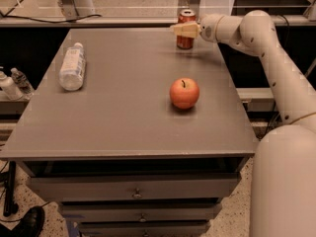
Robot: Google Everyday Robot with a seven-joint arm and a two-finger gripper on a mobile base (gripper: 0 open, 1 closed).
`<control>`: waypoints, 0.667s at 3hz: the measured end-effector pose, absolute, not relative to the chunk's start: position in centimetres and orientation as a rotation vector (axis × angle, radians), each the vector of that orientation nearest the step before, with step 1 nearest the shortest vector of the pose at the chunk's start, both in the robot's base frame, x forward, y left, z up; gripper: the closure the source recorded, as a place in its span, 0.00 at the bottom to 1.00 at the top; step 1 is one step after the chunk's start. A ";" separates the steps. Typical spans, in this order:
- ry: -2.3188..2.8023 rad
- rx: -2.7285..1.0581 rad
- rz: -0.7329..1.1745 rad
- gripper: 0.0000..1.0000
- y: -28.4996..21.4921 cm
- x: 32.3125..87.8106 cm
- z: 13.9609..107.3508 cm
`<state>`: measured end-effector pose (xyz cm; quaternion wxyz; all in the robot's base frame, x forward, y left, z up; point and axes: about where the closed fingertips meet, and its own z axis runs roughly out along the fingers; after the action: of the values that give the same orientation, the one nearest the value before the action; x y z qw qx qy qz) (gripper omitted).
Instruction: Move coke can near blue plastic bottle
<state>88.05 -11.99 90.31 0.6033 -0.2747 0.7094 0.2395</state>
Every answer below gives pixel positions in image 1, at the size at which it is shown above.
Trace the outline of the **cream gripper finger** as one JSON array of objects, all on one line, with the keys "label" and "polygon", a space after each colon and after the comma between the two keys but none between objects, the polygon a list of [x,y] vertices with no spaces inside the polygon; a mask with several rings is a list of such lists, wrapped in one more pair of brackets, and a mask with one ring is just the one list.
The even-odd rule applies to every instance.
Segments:
[{"label": "cream gripper finger", "polygon": [[171,31],[180,37],[195,39],[200,34],[200,26],[197,22],[185,22],[173,25]]}]

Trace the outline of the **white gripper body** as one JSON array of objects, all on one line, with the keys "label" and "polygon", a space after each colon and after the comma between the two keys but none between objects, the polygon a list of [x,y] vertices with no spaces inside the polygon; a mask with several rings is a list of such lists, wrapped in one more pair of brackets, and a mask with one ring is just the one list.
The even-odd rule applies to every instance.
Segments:
[{"label": "white gripper body", "polygon": [[217,15],[207,14],[201,17],[200,25],[200,36],[210,42],[216,42],[216,25],[217,25]]}]

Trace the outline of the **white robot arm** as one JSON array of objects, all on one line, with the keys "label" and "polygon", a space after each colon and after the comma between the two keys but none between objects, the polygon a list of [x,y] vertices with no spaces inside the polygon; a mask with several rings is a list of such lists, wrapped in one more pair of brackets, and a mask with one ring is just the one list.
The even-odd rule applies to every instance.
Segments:
[{"label": "white robot arm", "polygon": [[316,91],[279,43],[272,17],[261,10],[210,14],[172,31],[260,59],[282,126],[264,136],[254,156],[249,237],[316,237]]}]

